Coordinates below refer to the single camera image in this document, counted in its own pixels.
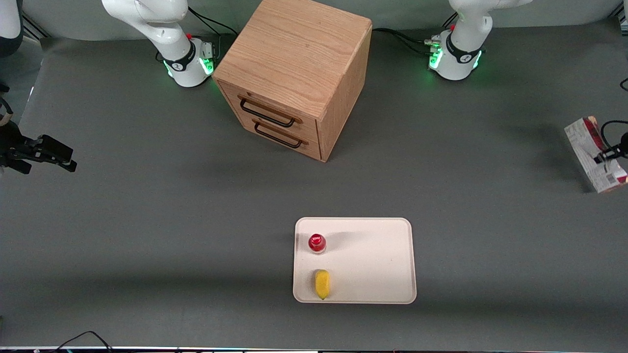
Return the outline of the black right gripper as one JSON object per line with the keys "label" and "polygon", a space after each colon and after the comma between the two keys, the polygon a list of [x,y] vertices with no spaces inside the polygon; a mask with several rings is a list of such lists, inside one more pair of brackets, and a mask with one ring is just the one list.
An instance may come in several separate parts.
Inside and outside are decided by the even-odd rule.
{"label": "black right gripper", "polygon": [[31,141],[20,132],[18,125],[9,121],[0,127],[0,166],[28,175],[32,165],[20,159],[8,159],[10,156],[30,155],[34,161],[57,165],[68,172],[75,172],[77,162],[72,160],[74,150],[49,135],[41,135]]}

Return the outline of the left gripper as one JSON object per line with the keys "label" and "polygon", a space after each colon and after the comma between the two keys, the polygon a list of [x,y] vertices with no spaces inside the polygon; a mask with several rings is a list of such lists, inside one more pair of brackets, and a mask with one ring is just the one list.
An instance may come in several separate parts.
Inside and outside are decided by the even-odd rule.
{"label": "left gripper", "polygon": [[603,150],[594,158],[594,162],[602,164],[613,159],[628,158],[628,132],[624,133],[617,147]]}

